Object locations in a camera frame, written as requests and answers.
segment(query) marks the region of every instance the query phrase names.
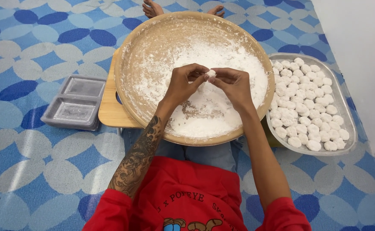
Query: aluminum tray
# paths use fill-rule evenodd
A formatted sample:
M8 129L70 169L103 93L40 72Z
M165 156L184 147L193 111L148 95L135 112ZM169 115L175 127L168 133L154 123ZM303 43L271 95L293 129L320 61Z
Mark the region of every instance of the aluminum tray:
M270 116L267 113L266 119L267 124L269 125L269 129L272 132L273 136L286 148L293 150L298 153L307 154L307 155L313 155L313 156L338 156L338 155L344 155L346 153L349 153L350 151L354 150L356 147L356 143L358 140L358 134L356 131L356 126L353 121L353 117L351 116L349 107L346 102L346 98L343 96L343 93L340 89L339 81L337 80L334 73L330 70L330 68L323 63L322 61L308 55L302 55L302 54L295 54L295 53L273 53L269 55L269 59L272 60L272 62L275 61L283 61L288 60L290 62L293 62L295 58L301 58L303 61L305 61L305 64L307 65L313 65L316 64L320 67L321 71L324 72L327 78L330 78L333 82L332 84L332 90L333 93L331 94L334 98L334 105L338 109L337 115L343 117L344 124L340 126L341 128L347 130L350 134L349 140L346 141L346 146L344 149L336 150L336 151L327 151L323 147L323 143L321 142L321 149L317 152L309 150L306 145L302 145L300 148L295 148L287 143L285 139L280 138L274 128L272 127Z
M57 95L41 120L52 126L92 129L98 116L100 100Z
M106 79L73 74L65 79L59 94L101 99L105 83Z

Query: large wooden bowl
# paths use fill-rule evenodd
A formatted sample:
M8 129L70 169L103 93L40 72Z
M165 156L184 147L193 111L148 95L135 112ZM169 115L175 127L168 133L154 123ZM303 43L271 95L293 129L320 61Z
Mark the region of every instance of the large wooden bowl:
M221 30L223 33L215 33L215 30ZM116 90L129 114L141 126L146 127L157 107L156 104L140 97L140 93L133 87L141 81L141 75L157 77L157 73L146 73L146 70L134 65L143 62L144 50L148 48L158 51L159 63L159 59L164 56L162 50L174 49L178 44L188 43L185 39L187 33L207 33L209 40L215 42L223 42L226 39L240 41L247 52L260 60L265 72L268 73L267 92L263 103L257 108L257 114L262 119L270 107L275 89L272 65L268 56L262 46L244 29L223 18L199 12L174 12L154 17L136 27L124 40L116 59L114 76ZM241 135L242 126L218 137L194 139L165 133L164 139L183 145L208 146L222 144Z

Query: hand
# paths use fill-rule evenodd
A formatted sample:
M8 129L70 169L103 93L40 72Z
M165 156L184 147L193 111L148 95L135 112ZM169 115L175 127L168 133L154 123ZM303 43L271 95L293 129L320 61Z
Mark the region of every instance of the hand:
M208 71L209 68L196 63L173 69L169 88L162 102L169 104L173 109L184 103L203 82L208 80L209 76L204 74Z
M225 92L238 113L254 108L249 73L232 68L212 68L212 70L216 72L216 77L210 78L209 82Z

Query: red t-shirt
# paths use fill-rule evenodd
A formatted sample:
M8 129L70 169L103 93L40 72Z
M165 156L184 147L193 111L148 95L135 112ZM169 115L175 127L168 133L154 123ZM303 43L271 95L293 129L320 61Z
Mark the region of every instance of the red t-shirt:
M239 176L213 166L154 157L133 200L108 189L83 231L239 230L246 231ZM265 211L257 231L310 231L305 215L290 198Z

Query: foot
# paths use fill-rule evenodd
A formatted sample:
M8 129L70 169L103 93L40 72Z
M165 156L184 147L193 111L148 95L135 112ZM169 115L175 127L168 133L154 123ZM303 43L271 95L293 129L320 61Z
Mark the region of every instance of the foot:
M145 12L146 17L153 18L164 14L162 7L158 3L154 3L152 0L144 0L143 2L143 12Z
M217 5L213 9L209 10L208 13L223 18L225 11L218 13L219 11L223 10L223 8L224 8L223 5Z

